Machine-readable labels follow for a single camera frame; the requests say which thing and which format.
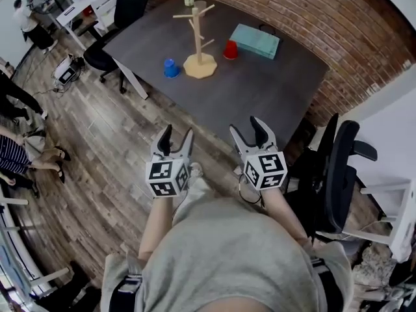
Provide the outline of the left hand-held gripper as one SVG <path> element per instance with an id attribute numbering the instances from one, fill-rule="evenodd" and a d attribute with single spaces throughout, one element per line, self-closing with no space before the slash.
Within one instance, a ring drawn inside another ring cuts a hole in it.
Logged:
<path id="1" fill-rule="evenodd" d="M 151 144 L 150 162 L 146 163 L 146 184 L 154 198 L 177 197 L 190 179 L 190 156 L 194 131 L 189 128 L 177 152 L 171 153 L 172 125 L 162 129 Z"/>

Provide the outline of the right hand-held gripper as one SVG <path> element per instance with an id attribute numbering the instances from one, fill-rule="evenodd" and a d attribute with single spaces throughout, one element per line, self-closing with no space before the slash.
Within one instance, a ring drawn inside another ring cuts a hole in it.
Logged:
<path id="1" fill-rule="evenodd" d="M 239 155 L 246 157 L 243 173 L 256 191 L 279 188 L 287 176 L 288 169 L 283 152 L 278 151 L 276 136 L 259 118 L 250 116 L 250 123 L 255 136 L 255 142 L 250 145 L 234 125 L 229 126 Z M 264 149 L 249 153 L 250 147 Z"/>

